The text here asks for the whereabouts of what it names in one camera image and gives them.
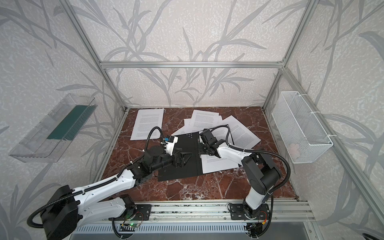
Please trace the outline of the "blue and black file folder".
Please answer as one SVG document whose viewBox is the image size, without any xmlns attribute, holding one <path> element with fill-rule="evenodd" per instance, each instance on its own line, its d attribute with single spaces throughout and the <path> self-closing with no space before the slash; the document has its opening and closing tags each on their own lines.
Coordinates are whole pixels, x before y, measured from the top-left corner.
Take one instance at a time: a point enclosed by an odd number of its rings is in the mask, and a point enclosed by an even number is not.
<svg viewBox="0 0 384 240">
<path fill-rule="evenodd" d="M 202 159 L 199 152 L 200 135 L 198 132 L 176 135 L 174 146 L 175 163 L 158 172 L 158 181 L 170 181 L 203 175 Z"/>
</svg>

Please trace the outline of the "white printed paper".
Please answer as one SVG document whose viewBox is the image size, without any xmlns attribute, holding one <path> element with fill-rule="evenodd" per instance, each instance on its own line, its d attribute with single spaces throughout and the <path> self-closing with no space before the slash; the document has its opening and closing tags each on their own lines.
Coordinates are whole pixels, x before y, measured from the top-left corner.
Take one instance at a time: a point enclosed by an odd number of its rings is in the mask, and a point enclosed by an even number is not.
<svg viewBox="0 0 384 240">
<path fill-rule="evenodd" d="M 233 116 L 225 118 L 221 122 L 221 125 L 228 125 L 230 127 L 231 133 L 228 141 L 230 144 L 239 148 L 252 149 L 261 141 L 261 139 Z"/>
<path fill-rule="evenodd" d="M 130 140 L 146 140 L 152 128 L 161 128 L 163 123 L 164 112 L 164 109 L 138 110 Z"/>
<path fill-rule="evenodd" d="M 232 160 L 209 155 L 201 155 L 201 161 L 203 174 L 235 169 L 241 166 Z"/>
<path fill-rule="evenodd" d="M 220 120 L 219 113 L 194 110 L 189 127 L 194 130 L 210 129 L 215 127 Z"/>
</svg>

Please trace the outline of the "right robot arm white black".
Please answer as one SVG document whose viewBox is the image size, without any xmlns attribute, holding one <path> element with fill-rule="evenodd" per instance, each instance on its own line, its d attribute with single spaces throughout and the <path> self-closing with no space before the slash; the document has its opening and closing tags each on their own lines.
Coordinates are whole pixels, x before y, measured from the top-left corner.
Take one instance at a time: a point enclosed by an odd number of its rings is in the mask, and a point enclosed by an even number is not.
<svg viewBox="0 0 384 240">
<path fill-rule="evenodd" d="M 279 167 L 269 156 L 270 153 L 242 149 L 227 140 L 218 140 L 214 137 L 213 130 L 209 129 L 203 130 L 200 137 L 204 154 L 231 160 L 243 167 L 251 186 L 244 200 L 245 209 L 249 211 L 260 209 L 282 177 Z"/>
</svg>

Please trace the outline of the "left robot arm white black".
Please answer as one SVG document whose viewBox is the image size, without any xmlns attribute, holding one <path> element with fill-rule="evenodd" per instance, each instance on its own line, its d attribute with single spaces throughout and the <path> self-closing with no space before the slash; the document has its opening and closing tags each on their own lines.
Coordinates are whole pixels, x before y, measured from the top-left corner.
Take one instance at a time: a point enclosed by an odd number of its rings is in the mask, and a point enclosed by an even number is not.
<svg viewBox="0 0 384 240">
<path fill-rule="evenodd" d="M 62 240 L 81 225 L 121 217 L 133 207 L 131 201 L 121 198 L 105 204 L 102 201 L 146 182 L 160 169 L 182 168 L 191 157 L 193 153 L 181 148 L 169 154 L 162 147 L 154 146 L 112 177 L 75 189 L 68 185 L 57 189 L 46 208 L 39 212 L 47 239 Z"/>
</svg>

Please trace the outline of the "white paper under centre stack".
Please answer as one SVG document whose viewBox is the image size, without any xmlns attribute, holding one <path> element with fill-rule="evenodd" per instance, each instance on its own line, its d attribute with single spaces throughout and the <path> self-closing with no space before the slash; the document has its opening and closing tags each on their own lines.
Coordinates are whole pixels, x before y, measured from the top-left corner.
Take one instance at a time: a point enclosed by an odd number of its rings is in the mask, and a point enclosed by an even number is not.
<svg viewBox="0 0 384 240">
<path fill-rule="evenodd" d="M 178 129 L 177 131 L 175 131 L 172 136 L 176 136 L 176 135 L 183 135 L 183 134 L 189 134 L 189 133 L 194 133 L 194 132 L 197 132 L 198 130 L 193 130 L 190 126 L 189 126 L 189 123 L 190 123 L 191 119 L 184 119 L 184 123 L 185 125 L 183 127 L 181 127 L 180 129 Z"/>
</svg>

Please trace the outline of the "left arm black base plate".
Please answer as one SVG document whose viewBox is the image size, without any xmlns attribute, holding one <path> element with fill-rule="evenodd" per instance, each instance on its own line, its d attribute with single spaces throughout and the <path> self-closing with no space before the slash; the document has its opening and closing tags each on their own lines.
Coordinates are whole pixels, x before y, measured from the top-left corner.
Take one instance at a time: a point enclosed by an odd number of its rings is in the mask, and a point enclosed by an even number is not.
<svg viewBox="0 0 384 240">
<path fill-rule="evenodd" d="M 123 221 L 148 221 L 150 218 L 152 205 L 141 204 L 128 207 L 118 218 Z"/>
</svg>

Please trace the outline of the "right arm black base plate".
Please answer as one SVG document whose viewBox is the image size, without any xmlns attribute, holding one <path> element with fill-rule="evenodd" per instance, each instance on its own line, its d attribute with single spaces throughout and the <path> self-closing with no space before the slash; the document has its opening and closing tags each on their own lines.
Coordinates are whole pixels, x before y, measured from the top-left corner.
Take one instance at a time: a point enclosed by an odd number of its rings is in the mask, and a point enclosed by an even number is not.
<svg viewBox="0 0 384 240">
<path fill-rule="evenodd" d="M 268 204 L 261 204 L 253 210 L 245 201 L 241 204 L 229 203 L 227 205 L 231 220 L 260 220 L 262 222 L 269 220 L 271 211 Z"/>
</svg>

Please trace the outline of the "aluminium front rail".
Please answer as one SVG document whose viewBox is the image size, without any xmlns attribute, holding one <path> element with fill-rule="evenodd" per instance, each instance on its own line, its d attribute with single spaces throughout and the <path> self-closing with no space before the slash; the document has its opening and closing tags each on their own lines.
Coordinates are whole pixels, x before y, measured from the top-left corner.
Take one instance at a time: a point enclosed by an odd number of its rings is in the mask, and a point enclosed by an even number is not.
<svg viewBox="0 0 384 240">
<path fill-rule="evenodd" d="M 148 221 L 149 223 L 228 223 L 245 222 L 256 223 L 257 220 L 231 220 L 231 215 L 227 208 L 229 203 L 241 204 L 240 200 L 207 200 L 207 201 L 164 201 L 164 202 L 138 202 L 137 205 L 150 204 L 152 210 Z M 108 222 L 113 213 L 120 216 L 123 212 L 112 202 L 107 203 L 107 208 L 103 213 L 94 207 L 89 207 L 80 214 L 83 216 L 78 222 L 78 227 L 98 222 Z M 307 202 L 297 202 L 291 199 L 276 199 L 272 221 L 277 222 L 313 222 L 314 214 Z"/>
</svg>

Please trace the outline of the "clear plastic wall tray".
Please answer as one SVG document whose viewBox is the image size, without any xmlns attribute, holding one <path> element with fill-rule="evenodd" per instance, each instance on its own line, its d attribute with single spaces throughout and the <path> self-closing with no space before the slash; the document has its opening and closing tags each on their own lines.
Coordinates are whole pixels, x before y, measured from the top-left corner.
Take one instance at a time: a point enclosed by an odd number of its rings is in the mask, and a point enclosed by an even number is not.
<svg viewBox="0 0 384 240">
<path fill-rule="evenodd" d="M 23 163 L 56 163 L 97 108 L 94 97 L 67 94 L 9 153 Z"/>
</svg>

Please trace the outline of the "aluminium cage frame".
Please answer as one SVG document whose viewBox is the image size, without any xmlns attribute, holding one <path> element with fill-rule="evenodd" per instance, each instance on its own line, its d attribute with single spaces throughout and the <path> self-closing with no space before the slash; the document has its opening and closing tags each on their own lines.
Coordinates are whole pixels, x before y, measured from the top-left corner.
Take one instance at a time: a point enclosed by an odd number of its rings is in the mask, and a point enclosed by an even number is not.
<svg viewBox="0 0 384 240">
<path fill-rule="evenodd" d="M 270 102 L 273 92 L 275 91 L 277 85 L 280 82 L 281 77 L 285 77 L 289 82 L 293 90 L 299 92 L 303 97 L 304 101 L 309 105 L 309 107 L 317 112 L 317 118 L 320 124 L 324 127 L 325 131 L 328 134 L 335 134 L 336 132 L 329 125 L 325 117 L 319 112 L 318 107 L 308 96 L 307 91 L 302 87 L 298 82 L 298 79 L 293 75 L 292 71 L 288 68 L 289 60 L 292 57 L 292 54 L 297 47 L 297 44 L 300 41 L 300 38 L 303 36 L 305 28 L 310 23 L 310 20 L 315 12 L 315 9 L 318 5 L 318 1 L 308 1 L 304 14 L 299 22 L 299 26 L 294 33 L 293 39 L 289 45 L 288 52 L 281 61 L 277 62 L 178 62 L 178 61 L 162 61 L 162 62 L 105 62 L 105 65 L 109 68 L 262 68 L 262 69 L 278 69 L 278 75 L 276 76 L 274 83 L 271 87 L 271 90 L 268 93 L 266 104 Z M 89 37 L 86 34 L 79 18 L 76 15 L 76 12 L 71 5 L 70 1 L 60 1 L 60 8 L 62 9 L 64 15 L 68 17 L 71 22 L 74 30 L 78 34 L 80 40 L 85 46 L 87 52 L 90 54 L 91 59 L 93 60 L 96 71 L 99 73 L 104 82 L 108 85 L 110 90 L 113 92 L 114 96 L 119 100 L 120 105 L 123 109 L 126 108 L 126 104 L 123 102 L 121 95 L 118 93 L 117 88 L 113 84 L 112 80 L 107 75 L 106 70 L 102 67 L 104 64 L 101 62 L 97 56 L 95 48 L 92 46 Z M 363 170 L 358 166 L 357 162 L 353 159 L 352 155 L 348 152 L 347 148 L 344 146 L 342 141 L 338 138 L 334 140 L 334 145 L 332 148 L 337 159 L 345 169 L 345 173 L 353 181 L 356 188 L 360 192 L 361 196 L 366 201 L 367 205 L 371 208 L 372 212 L 375 214 L 376 218 L 380 223 L 384 222 L 384 200 L 379 194 L 379 192 L 374 188 L 373 184 L 369 178 L 363 173 Z"/>
</svg>

